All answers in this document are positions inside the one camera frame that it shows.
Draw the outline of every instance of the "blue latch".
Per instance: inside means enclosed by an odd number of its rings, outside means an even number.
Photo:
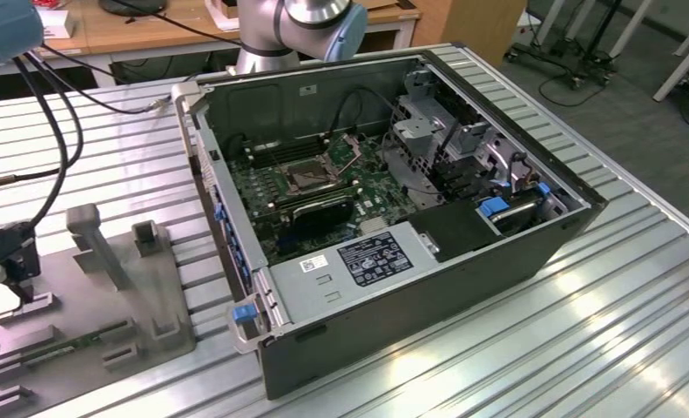
[[[506,209],[509,209],[509,205],[502,198],[491,198],[481,202],[479,210],[486,217],[490,217],[493,214],[499,213]]]
[[[259,313],[255,311],[252,303],[232,308],[232,320],[236,324],[252,321],[258,315]]]
[[[223,204],[218,203],[215,205],[215,220],[220,222],[226,218],[226,210],[223,209]]]
[[[538,183],[538,190],[541,191],[542,196],[547,196],[550,193],[550,186],[541,182]]]

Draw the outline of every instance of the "circuit board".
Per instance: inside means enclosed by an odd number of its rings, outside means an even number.
[[[246,161],[228,163],[270,265],[362,236],[367,225],[390,226],[417,211],[382,164],[379,137],[354,138],[334,137],[324,152],[286,164],[252,168]],[[284,232],[291,209],[326,199],[351,200],[348,219],[310,236]]]

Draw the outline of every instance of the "wooden desk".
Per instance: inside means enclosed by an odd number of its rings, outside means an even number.
[[[423,16],[414,46],[463,42],[498,67],[517,30],[526,0],[411,0]]]
[[[45,41],[45,44],[68,55],[87,56],[91,53],[91,49],[88,47],[88,38],[85,35],[81,0],[71,1],[65,5],[64,10],[69,11],[71,17],[76,22],[76,27],[73,29],[73,37],[71,37],[69,39],[49,39]],[[41,48],[37,48],[37,52],[41,54],[43,57],[48,58],[48,62],[55,68],[68,68],[77,66],[77,64],[67,61],[65,59],[49,59],[49,57],[53,57],[52,54]],[[16,69],[16,66],[13,64],[0,66],[0,75],[14,74],[16,72],[19,72],[19,70]]]
[[[140,17],[127,24],[127,18],[103,11],[96,0],[79,1],[83,2],[85,36],[92,54],[88,63],[105,70],[120,61],[236,48],[234,44],[214,41],[153,17]],[[226,32],[215,26],[204,0],[168,0],[165,16],[211,35],[238,39],[236,30]],[[411,44],[419,16],[418,10],[402,10],[398,6],[371,10],[367,32],[395,31],[393,48],[406,48]],[[113,79],[101,73],[95,72],[93,77],[100,87],[115,85]]]

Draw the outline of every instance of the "aluminum extrusion table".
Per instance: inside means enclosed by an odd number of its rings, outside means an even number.
[[[85,152],[37,228],[40,250],[72,246],[63,211],[85,202],[100,205],[107,236],[144,219],[165,225],[199,344],[37,416],[689,416],[689,220],[479,58],[449,44],[434,52],[612,201],[586,234],[533,279],[267,401],[256,358],[227,333],[231,296],[173,111],[121,116],[75,98]],[[133,108],[171,83],[93,94]],[[0,173],[55,164],[48,133],[31,98],[0,102]],[[0,190],[0,224],[35,213],[49,184]]]

